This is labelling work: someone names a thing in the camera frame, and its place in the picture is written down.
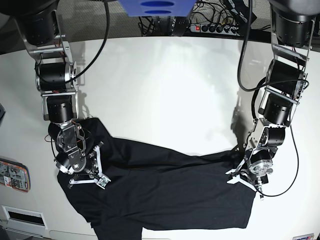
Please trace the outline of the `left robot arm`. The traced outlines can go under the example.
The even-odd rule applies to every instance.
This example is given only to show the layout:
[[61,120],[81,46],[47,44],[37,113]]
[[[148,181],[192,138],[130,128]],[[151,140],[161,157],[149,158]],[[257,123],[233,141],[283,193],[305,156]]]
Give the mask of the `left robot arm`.
[[259,106],[251,105],[253,128],[244,144],[239,165],[227,172],[228,183],[241,183],[262,193],[273,172],[273,158],[285,140],[286,129],[309,86],[308,55],[298,49],[312,49],[312,38],[320,3],[317,0],[270,1],[270,43],[273,59],[265,77],[245,92],[257,95],[263,90]]

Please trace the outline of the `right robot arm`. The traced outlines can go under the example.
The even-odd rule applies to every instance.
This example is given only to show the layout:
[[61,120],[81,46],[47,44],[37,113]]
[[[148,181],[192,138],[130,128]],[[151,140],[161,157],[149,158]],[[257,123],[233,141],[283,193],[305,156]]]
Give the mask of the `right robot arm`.
[[0,12],[15,20],[25,49],[34,59],[35,85],[56,167],[71,175],[68,185],[96,184],[105,188],[101,144],[90,147],[91,133],[79,123],[79,85],[76,62],[64,39],[56,0],[3,0]]

